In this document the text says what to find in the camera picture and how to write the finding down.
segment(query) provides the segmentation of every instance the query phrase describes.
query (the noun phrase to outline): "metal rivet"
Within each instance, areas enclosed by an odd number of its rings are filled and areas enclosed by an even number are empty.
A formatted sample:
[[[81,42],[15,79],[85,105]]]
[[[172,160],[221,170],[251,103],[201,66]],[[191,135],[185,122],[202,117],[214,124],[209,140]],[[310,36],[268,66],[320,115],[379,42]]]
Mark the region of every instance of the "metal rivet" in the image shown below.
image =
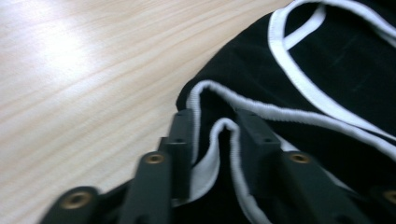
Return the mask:
[[[303,154],[298,154],[294,153],[290,155],[290,159],[292,161],[298,162],[298,163],[309,163],[309,157],[303,155]]]
[[[387,190],[384,192],[384,197],[390,202],[396,204],[396,190]]]
[[[79,191],[68,195],[61,203],[64,209],[76,209],[87,204],[92,198],[92,195],[86,191]]]
[[[152,154],[146,157],[146,163],[157,164],[163,162],[164,157],[160,154]]]

